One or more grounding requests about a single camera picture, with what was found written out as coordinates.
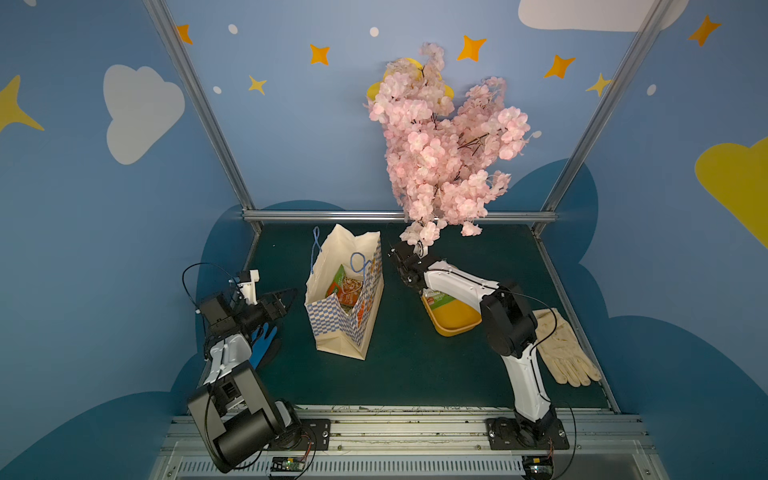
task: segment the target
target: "metal rail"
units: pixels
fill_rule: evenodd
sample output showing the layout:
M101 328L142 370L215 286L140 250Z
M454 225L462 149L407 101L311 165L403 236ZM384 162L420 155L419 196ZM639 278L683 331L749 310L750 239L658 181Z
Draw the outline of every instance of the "metal rail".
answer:
M598 362L598 358L594 354L594 350L592 349L592 345L589 343L587 334L584 332L584 329L581 328L581 322L579 322L579 319L576 316L576 310L574 310L573 305L571 305L571 301L568 299L568 295L565 292L565 287L560 281L558 271L554 268L552 259L549 257L549 253L547 253L547 249L544 247L544 242L542 242L540 238L536 238L536 247L538 247L538 252L541 254L541 259L544 261L544 265L547 267L550 278L552 278L554 289L558 292L560 302L563 304L563 308L565 308L565 315L571 322L571 326L573 327L574 333L578 338L578 342L581 344L581 348L584 350L584 353L587 355L589 360L592 361L594 367L598 369L600 376L603 377L603 379L600 381L600 385L603 387L608 405L611 406L611 410L614 412L621 413L619 404L616 402L613 391L611 391L611 386L608 385L608 380L605 378L605 373L603 373L600 362Z
M545 451L509 452L493 451L488 443L485 419L513 416L510 409L491 407L428 407L428 406L298 406L300 418L330 419L332 424L329 449L317 452L317 465L310 475L338 478L353 474L380 476L402 475L446 475L451 473L463 478L494 475L493 478L510 478L519 475L519 468L508 465L497 471L496 462L514 461L521 455L547 455ZM230 418L238 412L232 412ZM619 457L632 464L637 478L665 480L664 467L657 460L653 439L648 435L638 415L614 415L600 409L557 409L558 418L563 422L566 435L573 442L578 433L576 445L571 443L577 457L585 456L595 460ZM571 451L558 451L560 462L565 461ZM269 470L273 455L295 455L293 452L268 452L254 468L232 472L227 476L263 478ZM443 472L442 463L451 460L474 462L474 468L455 469ZM324 465L336 464L336 470L325 472ZM382 465L400 462L399 470L386 471ZM427 462L430 467L419 470L419 463ZM176 478L223 478L208 457L200 433L189 416L173 418L166 439L161 447L152 475L153 480L174 480Z
M646 15L643 24L640 26L640 30L637 31L637 35L635 35L627 53L621 60L621 63L614 74L613 81L603 94L602 100L592 114L592 118L589 120L586 130L584 130L584 133L576 144L573 154L568 158L568 162L560 173L560 177L558 177L557 181L554 183L544 206L541 208L543 211L554 212L560 204L560 200L563 199L566 190L571 186L571 182L576 177L576 173L581 168L581 165L584 164L584 161L587 160L589 152L598 141L600 133L603 131L603 128L605 128L608 119L611 118L611 114L613 114L621 96L624 95L624 92L632 82L635 72L637 72L637 69L643 63L643 60L650 51L650 47L654 44L654 41L656 41L656 37L661 31L661 22L664 20L664 15L667 13L672 1L673 0L656 0L650 7L648 15ZM534 225L534 233L536 235L541 234L545 225L545 223L537 222Z
M400 211L332 211L332 210L245 210L243 218L249 222L405 222L406 216ZM555 212L488 212L487 217L478 218L482 223L534 223L554 222Z
M224 139L224 133L221 131L219 122L216 121L214 111L210 107L205 93L203 85L200 83L200 79L195 73L192 61L187 54L187 50L181 43L179 38L176 24L173 17L170 15L167 5L164 0L144 0L144 5L147 7L149 15L152 17L154 26L157 29L157 33L163 39L165 48L170 55L170 59L173 61L176 70L181 77L181 82L187 89L189 98L192 100L197 114L200 116L200 122L203 124L211 145L216 151L216 155L219 157L224 172L227 174L232 188L237 195L237 199L244 210L252 210L253 201L248 193L243 175L240 173L240 168L237 166L232 151L230 150L227 141Z

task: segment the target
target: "white cloud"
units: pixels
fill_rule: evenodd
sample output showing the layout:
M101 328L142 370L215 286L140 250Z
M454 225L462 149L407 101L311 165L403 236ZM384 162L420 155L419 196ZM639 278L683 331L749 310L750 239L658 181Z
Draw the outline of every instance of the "white cloud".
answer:
M112 116L107 146L115 160L130 165L181 118L184 94L155 70L112 65L104 74L104 101Z
M520 0L518 16L542 30L637 31L654 0ZM661 24L674 23L688 0L673 0Z

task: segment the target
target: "robotic arm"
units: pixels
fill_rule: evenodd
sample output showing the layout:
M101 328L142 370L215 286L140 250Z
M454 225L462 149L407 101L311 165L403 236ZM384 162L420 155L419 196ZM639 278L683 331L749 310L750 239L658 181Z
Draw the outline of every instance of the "robotic arm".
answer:
M208 323L205 353L210 374L187 401L208 454L223 473L238 469L235 465L267 445L298 445L303 427L290 404L270 398L249 361L253 333L287 314L296 289L257 299L258 270L238 277L233 299L218 293L198 306ZM240 404L246 408L224 421L222 417ZM321 441L327 447L327 441ZM291 458L286 464L296 467Z
M502 357L515 393L519 442L533 448L551 438L553 430L557 438L560 422L538 368L538 323L520 286L463 272L435 255L415 253L406 242L396 244L388 255L406 285L439 290L480 312L488 344Z

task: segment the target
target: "blue rope handle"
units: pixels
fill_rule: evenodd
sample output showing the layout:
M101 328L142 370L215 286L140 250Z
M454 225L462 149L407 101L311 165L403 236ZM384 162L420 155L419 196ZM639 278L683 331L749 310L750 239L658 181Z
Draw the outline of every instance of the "blue rope handle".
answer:
M360 255L362 257L362 266L360 267L360 270L355 270L355 266L352 263L352 259L355 258L355 255ZM355 273L362 272L362 282L366 282L366 267L373 263L371 260L366 261L366 256L363 255L360 252L355 252L349 257L349 267L352 268L352 271Z
M320 227L314 227L312 229L312 235L314 235L315 237L315 243L312 244L312 252L310 253L310 274L315 273L315 246L317 246L317 249L319 250L319 252L317 252L318 255L320 255L323 252L323 248L320 246L320 243L317 241L318 238L320 237Z

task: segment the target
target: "metal base plate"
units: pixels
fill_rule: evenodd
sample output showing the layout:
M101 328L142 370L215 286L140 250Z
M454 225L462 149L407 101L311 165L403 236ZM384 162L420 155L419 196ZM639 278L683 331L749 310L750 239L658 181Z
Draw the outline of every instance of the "metal base plate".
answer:
M305 430L311 430L315 435L313 436L312 450L317 452L325 452L328 450L328 441L331 436L331 421L328 419L301 419L301 424ZM309 440L302 437L299 443L295 447L290 449L291 452L305 452ZM267 450L277 450L285 452L285 448L281 448L277 445L271 445Z
M491 450L549 450L549 440L555 450L568 450L570 444L563 429L563 422L556 419L544 436L535 445L530 445L520 435L520 426L515 419L499 417L485 420L485 431Z

